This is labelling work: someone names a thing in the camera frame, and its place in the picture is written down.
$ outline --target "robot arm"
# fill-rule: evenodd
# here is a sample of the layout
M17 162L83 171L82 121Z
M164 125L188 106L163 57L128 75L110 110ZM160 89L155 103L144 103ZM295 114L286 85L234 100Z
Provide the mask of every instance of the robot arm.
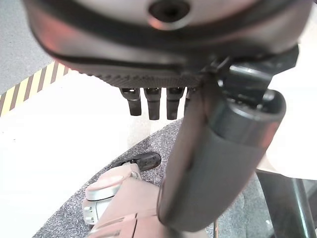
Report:
M120 88L132 115L141 113L140 88L151 119L159 118L161 88L175 92L169 100L185 87L196 89L157 215L177 231L195 232L215 220L248 182L285 114L282 95L267 87L295 65L312 1L24 3L41 46L66 66ZM214 207L206 209L210 202Z

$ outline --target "yellow and black striped tape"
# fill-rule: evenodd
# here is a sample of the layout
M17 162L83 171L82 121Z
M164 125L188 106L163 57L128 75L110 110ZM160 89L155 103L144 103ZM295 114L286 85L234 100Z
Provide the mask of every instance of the yellow and black striped tape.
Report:
M0 117L60 79L69 71L71 71L69 68L55 61L10 88L0 96Z

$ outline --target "white floor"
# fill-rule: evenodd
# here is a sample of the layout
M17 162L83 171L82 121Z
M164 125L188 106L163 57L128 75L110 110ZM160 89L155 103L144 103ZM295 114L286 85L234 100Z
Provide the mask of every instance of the white floor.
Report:
M142 106L131 117L117 88L72 72L1 118L1 226L12 231L18 219L16 236L31 237L96 172L171 122L164 100L158 121L144 96Z
M317 11L301 39L295 69L274 78L288 111L262 169L317 179L315 107ZM131 117L117 88L70 73L0 118L1 237L31 237L80 186L112 159L170 123ZM183 100L179 117L182 116Z

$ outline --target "gray floor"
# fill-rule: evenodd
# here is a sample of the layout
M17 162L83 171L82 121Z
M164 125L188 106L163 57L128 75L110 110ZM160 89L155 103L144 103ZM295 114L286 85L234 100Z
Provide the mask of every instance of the gray floor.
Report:
M21 1L0 0L0 94L52 60L33 38Z

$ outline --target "black metal frame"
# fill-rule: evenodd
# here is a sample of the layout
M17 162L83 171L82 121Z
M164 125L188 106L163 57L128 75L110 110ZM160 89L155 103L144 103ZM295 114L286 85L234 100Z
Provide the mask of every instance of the black metal frame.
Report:
M271 217L271 238L316 238L303 181L280 174L257 172Z

